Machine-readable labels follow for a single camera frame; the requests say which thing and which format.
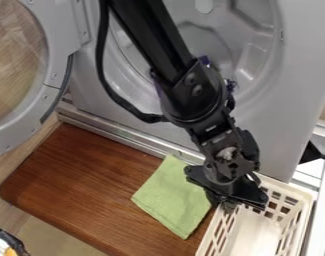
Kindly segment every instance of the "green cloth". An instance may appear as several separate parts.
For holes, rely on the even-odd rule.
[[[183,239],[199,225],[211,205],[204,190],[186,181],[186,164],[167,156],[131,200]]]

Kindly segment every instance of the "laundry basket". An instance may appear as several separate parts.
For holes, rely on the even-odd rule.
[[[298,256],[310,216],[311,195],[259,175],[269,196],[265,211],[247,205],[225,214],[219,206],[197,256]]]

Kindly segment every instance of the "washing machine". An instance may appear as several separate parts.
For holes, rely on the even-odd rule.
[[[164,3],[191,54],[237,82],[232,115],[256,138],[261,172],[289,181],[325,103],[325,0]],[[68,85],[62,119],[201,159],[183,129],[144,123],[109,98],[95,68],[98,25],[97,1],[0,0],[0,155],[40,129]],[[161,114],[149,65],[112,15],[103,63],[119,96]]]

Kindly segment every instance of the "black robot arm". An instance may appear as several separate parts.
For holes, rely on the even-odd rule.
[[[100,0],[100,7],[113,12],[150,64],[164,117],[186,129],[206,157],[203,166],[185,168],[187,179],[202,186],[214,205],[244,202],[264,209],[268,197],[254,174],[259,149],[230,116],[235,103],[227,81],[191,55],[162,0]],[[108,26],[108,13],[101,16]]]

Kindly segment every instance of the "wooden floor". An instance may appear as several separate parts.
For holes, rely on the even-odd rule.
[[[184,241],[130,201],[160,163],[63,124],[6,180],[0,195],[109,255],[194,255],[210,216]]]

